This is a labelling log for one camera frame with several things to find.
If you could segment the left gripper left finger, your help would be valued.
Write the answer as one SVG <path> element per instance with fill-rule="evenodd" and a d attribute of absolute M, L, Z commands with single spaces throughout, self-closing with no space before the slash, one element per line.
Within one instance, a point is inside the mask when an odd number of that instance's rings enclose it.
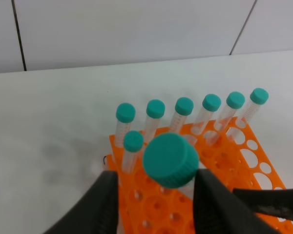
<path fill-rule="evenodd" d="M 77 204 L 46 233 L 115 234 L 118 221 L 118 175 L 103 171 Z"/>

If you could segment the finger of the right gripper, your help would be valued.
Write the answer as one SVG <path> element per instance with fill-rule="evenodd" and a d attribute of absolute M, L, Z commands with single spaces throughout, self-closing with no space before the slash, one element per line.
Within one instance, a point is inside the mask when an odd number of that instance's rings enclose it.
<path fill-rule="evenodd" d="M 235 188 L 232 193 L 256 213 L 293 221 L 293 189 L 251 190 Z"/>

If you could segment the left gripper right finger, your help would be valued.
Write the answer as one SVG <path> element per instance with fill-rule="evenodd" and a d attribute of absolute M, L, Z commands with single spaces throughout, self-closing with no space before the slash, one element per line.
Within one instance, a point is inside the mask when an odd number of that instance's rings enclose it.
<path fill-rule="evenodd" d="M 193 220 L 197 234 L 277 234 L 208 169 L 195 175 Z"/>

